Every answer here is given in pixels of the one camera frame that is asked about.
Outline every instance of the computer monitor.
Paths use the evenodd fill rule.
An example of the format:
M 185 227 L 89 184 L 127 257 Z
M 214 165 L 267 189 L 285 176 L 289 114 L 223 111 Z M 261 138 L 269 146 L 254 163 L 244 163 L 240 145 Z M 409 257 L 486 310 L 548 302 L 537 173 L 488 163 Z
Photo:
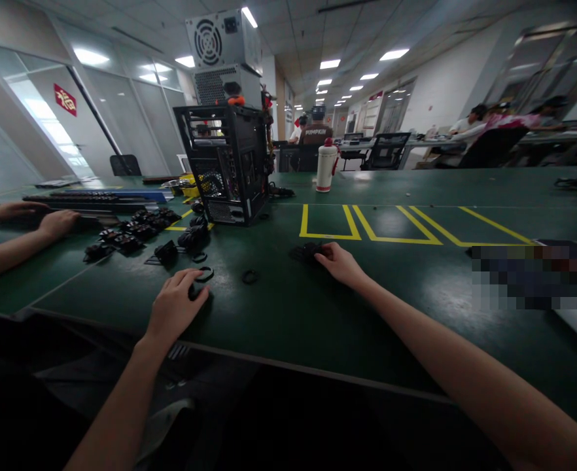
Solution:
M 363 133 L 352 133 L 352 134 L 345 134 L 343 136 L 344 141 L 358 141 L 362 139 Z

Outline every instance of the black chair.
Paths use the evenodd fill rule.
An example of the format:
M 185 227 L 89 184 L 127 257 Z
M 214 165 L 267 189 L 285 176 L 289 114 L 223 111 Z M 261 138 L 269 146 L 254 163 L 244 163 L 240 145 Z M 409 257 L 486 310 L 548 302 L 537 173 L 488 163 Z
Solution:
M 132 154 L 110 156 L 112 172 L 116 177 L 139 177 L 142 176 L 138 159 Z
M 369 159 L 366 165 L 360 168 L 366 170 L 397 170 L 400 167 L 402 151 L 409 137 L 411 137 L 411 133 L 384 133 L 376 135 L 376 142 L 369 153 Z
M 509 160 L 509 151 L 526 136 L 528 128 L 493 129 L 484 133 L 461 158 L 458 166 L 435 162 L 435 168 L 492 168 Z

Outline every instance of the small round part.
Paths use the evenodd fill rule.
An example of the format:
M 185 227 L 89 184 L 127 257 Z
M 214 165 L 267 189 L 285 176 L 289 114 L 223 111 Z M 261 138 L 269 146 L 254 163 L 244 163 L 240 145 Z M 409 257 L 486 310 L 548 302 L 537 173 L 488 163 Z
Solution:
M 253 285 L 255 282 L 258 281 L 258 272 L 255 270 L 247 270 L 245 273 L 243 273 L 243 276 L 241 277 L 241 280 L 243 280 L 243 283 L 245 283 L 246 285 Z
M 192 261 L 195 263 L 201 263 L 205 262 L 206 258 L 208 258 L 208 256 L 205 254 L 205 252 L 199 252 L 192 256 Z
M 210 267 L 201 267 L 199 270 L 205 271 L 203 275 L 196 278 L 196 281 L 200 281 L 201 283 L 208 281 L 215 274 L 215 271 Z

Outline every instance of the computer case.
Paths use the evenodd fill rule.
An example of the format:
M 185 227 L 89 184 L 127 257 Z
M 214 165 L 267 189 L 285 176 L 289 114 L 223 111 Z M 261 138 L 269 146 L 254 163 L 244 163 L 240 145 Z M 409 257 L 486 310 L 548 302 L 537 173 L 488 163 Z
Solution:
M 208 221 L 252 224 L 269 198 L 262 111 L 201 105 L 175 107 L 173 112 Z M 201 136 L 200 129 L 211 135 Z

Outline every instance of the green table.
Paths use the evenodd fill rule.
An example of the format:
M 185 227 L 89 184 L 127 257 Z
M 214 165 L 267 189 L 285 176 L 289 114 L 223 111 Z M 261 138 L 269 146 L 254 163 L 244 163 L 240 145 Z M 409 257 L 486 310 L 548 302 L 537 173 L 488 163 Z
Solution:
M 334 177 L 329 194 L 316 193 L 314 174 L 273 175 L 296 197 L 270 202 L 270 218 L 250 228 L 214 226 L 203 263 L 215 271 L 214 296 L 183 341 L 444 400 L 363 300 L 324 270 L 288 256 L 306 241 L 334 239 L 384 287 L 493 355 L 577 420 L 577 334 L 553 312 L 474 309 L 464 253 L 478 243 L 577 240 L 577 195 L 555 189 L 557 177 L 577 177 L 577 168 L 348 172 Z M 100 184 L 141 186 L 138 179 Z M 188 211 L 182 198 L 168 206 Z M 165 279 L 195 266 L 186 256 L 168 271 L 144 264 L 157 245 L 180 234 L 173 229 L 131 257 L 114 253 L 91 266 L 81 260 L 94 235 L 68 237 L 0 277 L 0 315 L 38 312 L 141 335 Z M 253 285 L 241 281 L 249 269 L 260 274 Z

